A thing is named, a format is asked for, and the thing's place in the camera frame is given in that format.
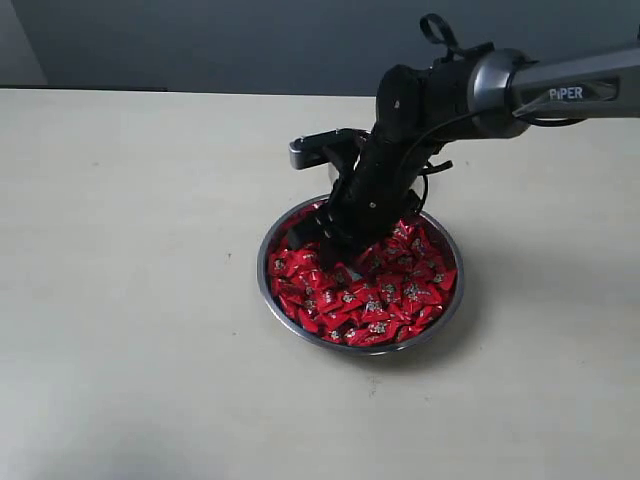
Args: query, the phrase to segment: metal bowl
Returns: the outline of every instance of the metal bowl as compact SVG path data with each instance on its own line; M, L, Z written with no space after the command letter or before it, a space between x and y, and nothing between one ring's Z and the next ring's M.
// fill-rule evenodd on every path
M258 285L260 287L260 292L267 302L267 306L269 307L269 309L285 327L287 327L290 331L292 331L299 337L302 337L315 345L330 348L331 350L337 350L344 353L355 355L382 355L385 353L404 350L405 348L412 347L429 340L438 330L440 330L440 328L445 323L447 323L453 317L456 310L458 309L458 306L462 301L462 294L464 290L464 270L462 267L462 257L460 255L460 251L451 238L451 235L449 235L449 233L442 227L442 225L440 225L432 216L425 212L422 212L421 216L427 220L426 229L429 240L438 245L438 248L442 251L443 257L446 262L455 265L458 270L458 275L455 285L453 286L453 296L451 297L449 306L438 319L433 321L427 327L424 332L413 338L410 338L409 340L405 340L404 342L392 343L389 345L380 345L375 347L350 347L348 345L327 342L322 338L315 336L313 333L307 332L301 326L289 319L289 317L287 317L282 309L278 306L276 300L271 295L271 290L269 288L267 262L269 259L269 255L278 245L279 239L282 238L282 234L284 232L282 232L281 227L287 221L287 219L289 219L296 212L313 203L326 200L327 198L328 195L322 195L307 200L306 202L293 207L291 210L282 215L276 221L276 223L273 224L273 226L267 232L267 235L264 237L262 245L260 245L260 250L258 251Z

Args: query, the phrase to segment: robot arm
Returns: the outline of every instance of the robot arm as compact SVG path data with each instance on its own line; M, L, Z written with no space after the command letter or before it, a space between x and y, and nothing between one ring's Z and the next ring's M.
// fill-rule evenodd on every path
M426 70L397 65L384 75L370 134L341 129L290 144L294 168L331 162L340 174L327 203L288 232L294 249L321 238L320 260L327 267L349 263L403 215L421 210L424 198L411 185L451 166L429 161L448 142L513 138L530 125L640 117L640 42L538 63L491 43L462 49L434 14L420 27L447 54Z

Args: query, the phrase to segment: gray wall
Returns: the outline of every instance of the gray wall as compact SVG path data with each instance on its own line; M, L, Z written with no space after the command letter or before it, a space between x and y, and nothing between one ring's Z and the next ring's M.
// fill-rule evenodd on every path
M53 85L372 94L396 63L439 50L417 27L440 13L463 45L536 58L629 41L639 0L14 0Z
M0 0L0 86L44 83L42 69L18 21L11 0Z

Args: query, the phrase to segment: candy pile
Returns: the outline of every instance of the candy pile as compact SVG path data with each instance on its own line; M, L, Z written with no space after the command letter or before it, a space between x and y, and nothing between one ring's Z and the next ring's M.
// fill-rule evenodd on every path
M269 256L271 294L291 320L328 342L367 347L415 337L449 305L457 273L425 225L422 217L401 220L351 269L338 264L324 272L317 244L293 251L283 238Z

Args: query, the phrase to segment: white table surface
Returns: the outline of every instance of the white table surface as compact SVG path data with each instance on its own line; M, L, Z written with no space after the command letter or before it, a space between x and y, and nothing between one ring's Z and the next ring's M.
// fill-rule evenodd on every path
M272 317L255 262L369 98L0 91L0 478L630 479L640 125L458 142L459 314L388 357Z

